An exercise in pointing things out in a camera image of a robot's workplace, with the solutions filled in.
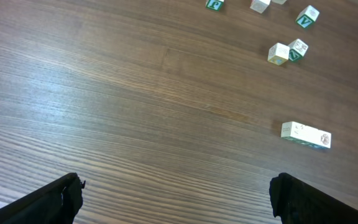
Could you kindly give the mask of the plain wooden centre block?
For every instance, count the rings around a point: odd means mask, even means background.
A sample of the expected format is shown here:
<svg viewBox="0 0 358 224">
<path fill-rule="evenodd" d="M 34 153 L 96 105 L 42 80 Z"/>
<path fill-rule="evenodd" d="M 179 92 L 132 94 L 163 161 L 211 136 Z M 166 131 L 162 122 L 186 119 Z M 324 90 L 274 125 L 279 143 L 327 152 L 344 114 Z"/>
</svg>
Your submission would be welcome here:
<svg viewBox="0 0 358 224">
<path fill-rule="evenodd" d="M 269 7 L 271 0 L 252 0 L 250 8 L 262 14 Z"/>
</svg>

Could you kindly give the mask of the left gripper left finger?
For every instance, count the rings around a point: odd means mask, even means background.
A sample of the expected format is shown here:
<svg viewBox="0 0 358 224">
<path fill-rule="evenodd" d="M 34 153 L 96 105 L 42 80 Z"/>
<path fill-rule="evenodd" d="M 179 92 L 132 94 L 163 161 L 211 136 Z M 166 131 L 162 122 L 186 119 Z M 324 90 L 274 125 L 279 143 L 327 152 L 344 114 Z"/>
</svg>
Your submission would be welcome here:
<svg viewBox="0 0 358 224">
<path fill-rule="evenodd" d="M 86 182 L 72 172 L 0 208 L 0 224 L 72 224 Z"/>
</svg>

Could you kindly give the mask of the green A letter block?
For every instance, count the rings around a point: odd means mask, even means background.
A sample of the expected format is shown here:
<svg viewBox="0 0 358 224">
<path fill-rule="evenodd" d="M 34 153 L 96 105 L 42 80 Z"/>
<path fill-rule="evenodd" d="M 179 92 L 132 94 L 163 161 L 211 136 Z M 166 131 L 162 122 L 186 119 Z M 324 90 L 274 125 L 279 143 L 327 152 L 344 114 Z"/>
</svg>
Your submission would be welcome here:
<svg viewBox="0 0 358 224">
<path fill-rule="evenodd" d="M 271 0 L 272 2 L 276 3 L 276 4 L 285 4 L 287 0 Z"/>
</svg>

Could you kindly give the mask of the blue edged wooden block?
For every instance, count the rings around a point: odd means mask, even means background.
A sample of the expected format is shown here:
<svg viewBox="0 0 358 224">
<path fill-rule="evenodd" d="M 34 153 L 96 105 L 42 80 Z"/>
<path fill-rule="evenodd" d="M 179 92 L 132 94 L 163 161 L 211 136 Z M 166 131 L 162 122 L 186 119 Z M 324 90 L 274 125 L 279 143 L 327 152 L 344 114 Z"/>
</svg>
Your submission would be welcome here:
<svg viewBox="0 0 358 224">
<path fill-rule="evenodd" d="M 330 149 L 331 148 L 332 135 L 329 132 L 318 130 L 316 143 L 321 149 Z"/>
</svg>

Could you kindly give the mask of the green edged block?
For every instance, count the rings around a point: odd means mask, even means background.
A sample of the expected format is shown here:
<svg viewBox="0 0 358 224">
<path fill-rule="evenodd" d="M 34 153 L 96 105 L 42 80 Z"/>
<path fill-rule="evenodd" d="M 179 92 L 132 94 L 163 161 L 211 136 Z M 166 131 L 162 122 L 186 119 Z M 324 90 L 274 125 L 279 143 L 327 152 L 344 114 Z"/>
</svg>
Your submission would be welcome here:
<svg viewBox="0 0 358 224">
<path fill-rule="evenodd" d="M 282 124 L 280 137 L 290 141 L 302 142 L 304 140 L 304 124 L 289 121 Z"/>
<path fill-rule="evenodd" d="M 224 0 L 207 0 L 206 8 L 214 11 L 220 11 L 224 4 Z"/>
<path fill-rule="evenodd" d="M 301 125 L 299 127 L 298 137 L 313 145 L 319 144 L 319 130 L 311 126 Z"/>
</svg>

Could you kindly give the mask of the green Z letter block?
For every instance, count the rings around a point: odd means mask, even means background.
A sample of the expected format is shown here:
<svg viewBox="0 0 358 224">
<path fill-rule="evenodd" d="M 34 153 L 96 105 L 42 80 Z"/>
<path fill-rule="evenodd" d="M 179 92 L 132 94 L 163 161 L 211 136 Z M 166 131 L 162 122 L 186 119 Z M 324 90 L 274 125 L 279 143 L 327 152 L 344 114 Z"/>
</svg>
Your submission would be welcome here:
<svg viewBox="0 0 358 224">
<path fill-rule="evenodd" d="M 305 53 L 308 50 L 308 45 L 303 42 L 301 39 L 296 39 L 289 45 L 289 60 L 295 62 L 299 59 L 302 59 L 305 56 Z"/>
</svg>

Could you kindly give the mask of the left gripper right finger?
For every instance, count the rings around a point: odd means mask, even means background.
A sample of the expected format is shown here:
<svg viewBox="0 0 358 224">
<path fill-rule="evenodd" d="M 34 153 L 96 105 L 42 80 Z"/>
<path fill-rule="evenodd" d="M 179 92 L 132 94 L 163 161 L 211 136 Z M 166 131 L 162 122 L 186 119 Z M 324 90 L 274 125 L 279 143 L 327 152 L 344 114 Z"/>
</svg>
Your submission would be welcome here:
<svg viewBox="0 0 358 224">
<path fill-rule="evenodd" d="M 358 224 L 358 210 L 284 172 L 271 179 L 269 195 L 283 224 Z"/>
</svg>

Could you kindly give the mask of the green V letter block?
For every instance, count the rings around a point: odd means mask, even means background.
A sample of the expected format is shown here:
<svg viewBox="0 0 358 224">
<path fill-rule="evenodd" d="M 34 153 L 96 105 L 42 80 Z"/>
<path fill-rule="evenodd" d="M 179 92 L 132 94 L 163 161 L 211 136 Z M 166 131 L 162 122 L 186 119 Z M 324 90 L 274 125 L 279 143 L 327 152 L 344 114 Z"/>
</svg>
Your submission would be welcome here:
<svg viewBox="0 0 358 224">
<path fill-rule="evenodd" d="M 302 28 L 306 29 L 316 22 L 318 16 L 319 11 L 312 5 L 309 5 L 299 13 L 295 22 Z"/>
</svg>

